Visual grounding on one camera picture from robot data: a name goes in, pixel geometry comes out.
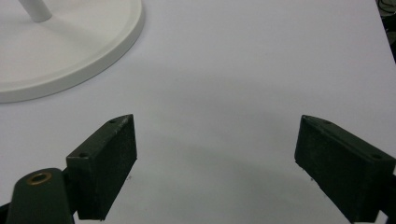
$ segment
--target white pole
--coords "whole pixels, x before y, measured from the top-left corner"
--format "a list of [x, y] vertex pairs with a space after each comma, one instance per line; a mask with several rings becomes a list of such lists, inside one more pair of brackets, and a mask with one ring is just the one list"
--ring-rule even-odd
[[42, 0], [19, 0], [24, 9], [29, 13], [32, 21], [42, 22], [51, 18], [52, 14]]

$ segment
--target small hole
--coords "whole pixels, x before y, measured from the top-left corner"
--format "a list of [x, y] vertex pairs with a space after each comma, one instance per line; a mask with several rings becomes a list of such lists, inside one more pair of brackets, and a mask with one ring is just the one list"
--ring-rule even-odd
[[37, 175], [37, 176], [32, 178], [32, 182], [33, 183], [40, 182], [40, 181], [42, 181], [45, 178], [47, 178], [47, 175], [39, 174], [39, 175]]
[[380, 155], [373, 154], [372, 157], [377, 160], [381, 160], [382, 157]]
[[86, 153], [86, 152], [81, 152], [81, 153], [79, 153], [79, 156], [80, 156], [81, 158], [87, 158], [88, 156], [90, 156], [90, 154], [88, 154], [88, 153]]

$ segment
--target white stand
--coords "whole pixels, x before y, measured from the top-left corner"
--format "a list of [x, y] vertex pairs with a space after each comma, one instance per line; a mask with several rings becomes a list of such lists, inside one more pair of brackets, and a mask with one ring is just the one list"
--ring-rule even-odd
[[99, 74], [144, 25], [141, 0], [45, 0], [49, 10], [38, 3], [33, 12], [23, 2], [36, 0], [20, 1], [0, 6], [0, 103], [50, 95]]

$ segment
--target mounting hole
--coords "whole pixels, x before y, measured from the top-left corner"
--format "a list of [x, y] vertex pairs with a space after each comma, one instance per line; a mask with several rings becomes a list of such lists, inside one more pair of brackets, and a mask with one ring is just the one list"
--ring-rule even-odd
[[382, 157], [380, 155], [377, 155], [377, 154], [373, 154], [372, 157], [374, 159], [376, 159], [376, 160], [381, 160], [382, 159]]
[[30, 176], [29, 179], [27, 179], [27, 184], [28, 185], [39, 185], [39, 184], [46, 182], [51, 177], [52, 177], [52, 174], [48, 173], [48, 172], [35, 174], [35, 175]]
[[86, 153], [86, 152], [81, 152], [78, 154], [81, 158], [87, 158], [90, 156], [90, 154]]

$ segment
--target table surface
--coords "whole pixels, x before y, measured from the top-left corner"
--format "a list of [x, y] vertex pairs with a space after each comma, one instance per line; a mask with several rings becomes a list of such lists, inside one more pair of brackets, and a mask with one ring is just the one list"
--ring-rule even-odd
[[0, 204], [19, 178], [63, 169], [105, 121], [134, 114], [138, 160], [105, 223], [348, 223], [293, 155], [306, 114], [396, 157], [396, 66], [375, 1], [144, 8], [142, 35], [105, 72], [0, 105]]

